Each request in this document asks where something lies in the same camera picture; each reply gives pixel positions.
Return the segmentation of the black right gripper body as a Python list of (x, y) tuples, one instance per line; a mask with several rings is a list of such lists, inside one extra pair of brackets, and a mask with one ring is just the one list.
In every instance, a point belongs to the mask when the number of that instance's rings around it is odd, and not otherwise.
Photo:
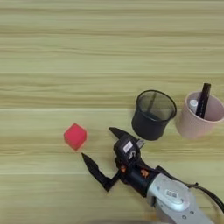
[(116, 158), (115, 163), (120, 174), (121, 181), (129, 186), (132, 186), (143, 197), (146, 197), (148, 188), (154, 178), (164, 169), (161, 166), (156, 168), (149, 167), (142, 159), (138, 160), (131, 167), (122, 164), (122, 162)]

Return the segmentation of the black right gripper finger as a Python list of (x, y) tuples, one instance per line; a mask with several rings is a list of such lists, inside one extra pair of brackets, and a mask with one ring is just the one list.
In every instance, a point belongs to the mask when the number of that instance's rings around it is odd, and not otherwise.
[(127, 135), (133, 139), (133, 141), (136, 143), (138, 148), (142, 148), (144, 146), (144, 140), (138, 139), (134, 136), (132, 136), (130, 133), (128, 133), (125, 130), (118, 129), (116, 127), (109, 127), (108, 128), (118, 139), (122, 138), (123, 136)]
[(98, 164), (91, 157), (89, 157), (88, 155), (84, 153), (82, 153), (82, 157), (89, 172), (108, 192), (120, 178), (121, 172), (118, 171), (113, 178), (109, 178), (100, 171)]

